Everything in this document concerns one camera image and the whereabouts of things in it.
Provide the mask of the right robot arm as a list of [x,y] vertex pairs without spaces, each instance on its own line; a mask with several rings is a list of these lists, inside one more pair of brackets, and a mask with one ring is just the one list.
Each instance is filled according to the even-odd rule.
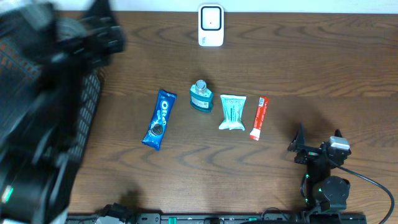
[[305,144],[304,127],[299,126],[287,148],[296,153],[294,162],[303,164],[307,171],[302,178],[300,192],[306,208],[297,215],[304,223],[341,223],[341,212],[347,208],[350,182],[331,175],[331,170],[344,164],[351,154],[350,145],[340,130],[318,147]]

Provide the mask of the white wet wipes pack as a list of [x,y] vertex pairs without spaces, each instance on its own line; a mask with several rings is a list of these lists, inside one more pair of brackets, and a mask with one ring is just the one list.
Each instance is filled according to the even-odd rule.
[[242,122],[242,115],[246,96],[220,95],[223,107],[224,120],[219,125],[219,129],[240,129],[245,130]]

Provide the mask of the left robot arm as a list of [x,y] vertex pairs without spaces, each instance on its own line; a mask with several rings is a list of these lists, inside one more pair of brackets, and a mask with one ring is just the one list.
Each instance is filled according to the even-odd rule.
[[124,50],[108,0],[79,19],[48,1],[1,5],[1,222],[63,223],[103,88]]

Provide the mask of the teal mouthwash bottle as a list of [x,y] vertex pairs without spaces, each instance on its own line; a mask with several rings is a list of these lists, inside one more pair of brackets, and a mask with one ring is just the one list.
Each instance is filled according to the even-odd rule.
[[199,111],[209,113],[213,108],[213,92],[204,80],[198,80],[190,88],[190,104]]

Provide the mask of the blue Oreo cookie pack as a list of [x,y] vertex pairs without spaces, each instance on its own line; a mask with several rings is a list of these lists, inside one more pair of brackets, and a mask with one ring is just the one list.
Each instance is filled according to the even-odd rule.
[[160,146],[169,123],[170,114],[177,99],[176,94],[164,90],[158,92],[154,113],[142,143],[160,151]]

